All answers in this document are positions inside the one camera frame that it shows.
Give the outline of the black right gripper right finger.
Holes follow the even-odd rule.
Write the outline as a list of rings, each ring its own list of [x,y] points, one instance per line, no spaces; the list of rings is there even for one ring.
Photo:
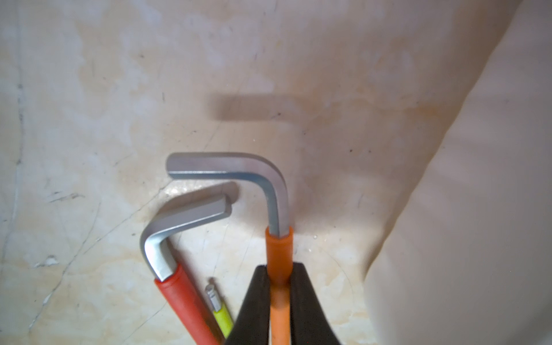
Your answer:
[[[337,344],[303,263],[293,263],[290,276],[291,344]]]

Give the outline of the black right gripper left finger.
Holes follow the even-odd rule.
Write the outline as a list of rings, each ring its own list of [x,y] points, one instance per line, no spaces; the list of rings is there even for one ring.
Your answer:
[[[265,265],[255,268],[244,301],[225,345],[267,345],[270,330],[270,278]]]

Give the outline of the green sleeve hex key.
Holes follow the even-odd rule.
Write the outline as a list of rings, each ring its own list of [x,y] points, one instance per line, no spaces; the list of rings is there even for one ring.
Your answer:
[[[231,314],[226,304],[221,299],[218,290],[216,289],[216,286],[214,284],[209,283],[205,287],[205,293],[208,296],[208,301],[211,304],[213,315],[218,324],[218,327],[220,328],[221,333],[226,339],[230,335],[234,327],[234,322],[232,320]]]

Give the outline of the orange sleeve hex key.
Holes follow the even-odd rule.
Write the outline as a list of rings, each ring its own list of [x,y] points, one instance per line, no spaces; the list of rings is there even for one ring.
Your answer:
[[[255,183],[262,189],[268,215],[265,243],[272,343],[289,344],[293,229],[287,187],[279,169],[258,155],[236,152],[173,153],[167,159],[166,168],[176,180],[240,180]]]

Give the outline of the red sleeve hex key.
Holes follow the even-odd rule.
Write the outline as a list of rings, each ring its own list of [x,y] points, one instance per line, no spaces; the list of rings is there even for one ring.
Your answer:
[[[214,317],[201,294],[170,248],[169,237],[220,219],[231,211],[225,195],[196,201],[155,217],[140,237],[140,249],[154,283],[196,344],[220,344],[222,335],[213,330]]]

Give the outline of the white plastic storage box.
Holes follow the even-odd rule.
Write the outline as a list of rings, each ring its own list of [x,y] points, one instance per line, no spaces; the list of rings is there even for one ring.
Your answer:
[[[365,279],[380,344],[551,343],[551,3],[523,1]]]

